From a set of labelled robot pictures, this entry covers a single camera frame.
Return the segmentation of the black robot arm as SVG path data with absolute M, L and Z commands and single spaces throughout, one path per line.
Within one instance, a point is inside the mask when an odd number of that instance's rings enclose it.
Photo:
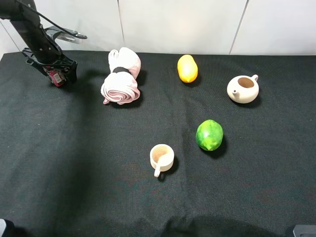
M 55 42 L 59 36 L 86 39 L 76 31 L 66 30 L 57 24 L 44 28 L 40 18 L 50 21 L 39 13 L 33 0 L 2 0 L 0 18 L 9 20 L 22 40 L 28 46 L 22 50 L 26 63 L 37 69 L 57 87 L 65 82 L 77 81 L 78 63 L 64 55 Z

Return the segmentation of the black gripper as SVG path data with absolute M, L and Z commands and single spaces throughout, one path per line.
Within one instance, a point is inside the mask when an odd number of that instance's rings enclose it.
M 26 57 L 26 63 L 43 72 L 51 83 L 53 83 L 53 79 L 49 71 L 53 69 L 66 72 L 66 78 L 71 83 L 77 81 L 77 61 L 72 62 L 59 47 L 49 46 L 47 48 L 40 48 L 38 51 L 24 48 L 21 52 Z

